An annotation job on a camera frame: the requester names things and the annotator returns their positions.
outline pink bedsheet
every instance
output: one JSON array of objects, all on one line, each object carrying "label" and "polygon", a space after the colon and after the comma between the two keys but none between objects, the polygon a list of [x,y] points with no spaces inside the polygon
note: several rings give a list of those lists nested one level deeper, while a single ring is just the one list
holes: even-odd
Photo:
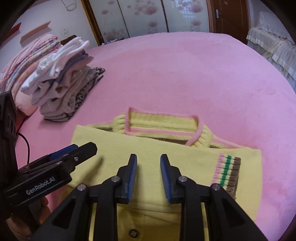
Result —
[{"label": "pink bedsheet", "polygon": [[[31,161],[69,145],[77,124],[110,121],[128,107],[198,114],[217,136],[262,150],[256,224],[269,240],[280,238],[296,213],[296,95],[277,69],[224,34],[161,33],[88,52],[104,77],[69,122],[44,121],[36,111],[24,123]],[[21,139],[16,152],[23,166]],[[57,199],[50,202],[54,208]]]}]

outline gray folded clothing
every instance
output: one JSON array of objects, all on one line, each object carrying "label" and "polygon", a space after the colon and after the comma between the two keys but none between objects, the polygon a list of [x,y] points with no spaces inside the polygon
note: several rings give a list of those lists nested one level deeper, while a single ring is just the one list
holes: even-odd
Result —
[{"label": "gray folded clothing", "polygon": [[68,121],[83,104],[90,90],[103,77],[103,68],[90,68],[86,66],[81,69],[75,84],[69,88],[63,98],[48,100],[40,108],[40,113],[45,120],[63,122]]},{"label": "gray folded clothing", "polygon": [[93,57],[88,57],[86,53],[79,53],[68,60],[58,78],[37,83],[38,87],[33,93],[32,105],[39,107],[48,99],[63,97],[72,85],[70,83],[72,73],[85,67],[92,60]]}]

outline screw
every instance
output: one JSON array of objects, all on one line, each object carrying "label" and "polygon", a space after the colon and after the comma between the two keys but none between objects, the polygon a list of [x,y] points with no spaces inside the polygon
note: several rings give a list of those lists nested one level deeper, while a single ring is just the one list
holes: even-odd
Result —
[{"label": "screw", "polygon": [[78,189],[79,191],[83,191],[84,189],[86,189],[86,185],[85,185],[85,184],[79,184],[79,185],[77,186],[77,189]]},{"label": "screw", "polygon": [[184,183],[185,181],[187,181],[187,177],[185,177],[185,176],[180,176],[180,177],[178,177],[178,179],[182,183]]},{"label": "screw", "polygon": [[111,181],[114,182],[114,183],[118,182],[119,180],[120,180],[120,177],[119,176],[113,176],[113,177],[111,177]]},{"label": "screw", "polygon": [[130,230],[130,236],[132,238],[137,238],[139,235],[140,235],[140,233],[138,230],[135,230],[135,229]]},{"label": "screw", "polygon": [[211,185],[211,187],[215,190],[215,191],[219,191],[221,189],[221,186],[217,183]]}]

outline yellow sweater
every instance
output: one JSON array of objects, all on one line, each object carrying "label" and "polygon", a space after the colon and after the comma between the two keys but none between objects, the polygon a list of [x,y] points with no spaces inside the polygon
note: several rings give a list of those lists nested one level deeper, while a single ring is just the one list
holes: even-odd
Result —
[{"label": "yellow sweater", "polygon": [[[80,183],[88,186],[102,183],[115,175],[120,166],[127,164],[131,153],[135,153],[138,157],[137,177],[131,203],[118,205],[120,241],[178,240],[180,206],[169,205],[165,198],[160,173],[160,155],[163,153],[168,155],[171,165],[179,167],[182,175],[207,186],[213,181],[221,153],[240,157],[242,161],[236,201],[253,220],[256,218],[262,187],[259,150],[191,148],[176,143],[77,126],[72,143],[83,145],[89,141],[97,145],[98,153],[76,167],[71,174],[73,180],[65,194]],[[205,239],[208,240],[205,218],[204,222]],[[92,240],[92,229],[93,222],[89,240]],[[134,239],[129,235],[131,229],[139,231],[138,238]]]},{"label": "yellow sweater", "polygon": [[244,148],[215,136],[199,116],[153,113],[129,108],[109,123],[91,127],[138,137],[149,137],[193,147]]}]

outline black cable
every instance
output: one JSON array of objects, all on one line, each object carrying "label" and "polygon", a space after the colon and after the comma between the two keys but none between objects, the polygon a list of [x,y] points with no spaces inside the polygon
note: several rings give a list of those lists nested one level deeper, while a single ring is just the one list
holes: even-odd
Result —
[{"label": "black cable", "polygon": [[29,145],[29,142],[27,141],[27,139],[25,138],[25,136],[19,132],[16,133],[17,135],[21,136],[25,142],[27,143],[27,146],[28,146],[28,160],[27,160],[27,165],[29,164],[29,161],[30,161],[30,145]]}]

